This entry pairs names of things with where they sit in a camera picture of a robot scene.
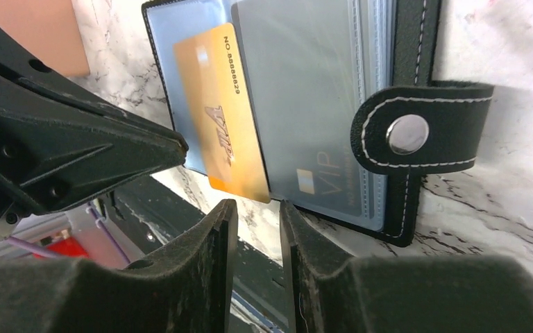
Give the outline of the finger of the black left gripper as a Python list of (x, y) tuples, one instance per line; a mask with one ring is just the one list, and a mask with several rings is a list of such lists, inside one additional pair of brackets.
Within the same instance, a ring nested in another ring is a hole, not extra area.
[(0, 28), (0, 76), (49, 100), (100, 116), (129, 113), (71, 82), (45, 65)]
[(0, 64), (0, 216), (73, 208), (183, 164), (187, 149), (55, 71)]

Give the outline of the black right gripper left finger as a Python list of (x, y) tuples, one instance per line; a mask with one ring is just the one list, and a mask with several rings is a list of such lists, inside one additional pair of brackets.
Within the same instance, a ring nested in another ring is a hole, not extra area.
[(0, 332), (130, 332), (126, 268), (83, 257), (0, 259)]

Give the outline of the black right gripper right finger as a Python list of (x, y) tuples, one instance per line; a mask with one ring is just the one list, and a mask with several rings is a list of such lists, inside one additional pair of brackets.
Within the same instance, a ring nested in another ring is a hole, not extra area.
[(355, 257), (280, 205), (290, 332), (533, 332), (533, 277), (501, 256)]

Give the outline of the gold yellow card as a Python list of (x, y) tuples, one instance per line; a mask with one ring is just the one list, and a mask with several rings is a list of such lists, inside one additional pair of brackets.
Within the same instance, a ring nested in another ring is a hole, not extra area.
[(211, 187), (269, 203), (234, 26), (211, 28), (176, 43), (173, 51)]

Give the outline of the black card holder wallet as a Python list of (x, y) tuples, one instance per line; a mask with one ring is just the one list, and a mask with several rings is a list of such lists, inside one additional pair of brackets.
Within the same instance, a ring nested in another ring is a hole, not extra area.
[(185, 167), (411, 244), (424, 176), (476, 161), (494, 87), (432, 79), (440, 1), (148, 1)]

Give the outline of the black VIP card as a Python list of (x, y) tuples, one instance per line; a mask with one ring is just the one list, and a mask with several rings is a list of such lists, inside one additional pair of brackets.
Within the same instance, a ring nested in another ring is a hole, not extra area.
[(382, 216), (349, 131), (359, 101), (347, 1), (232, 7), (271, 195), (350, 223)]

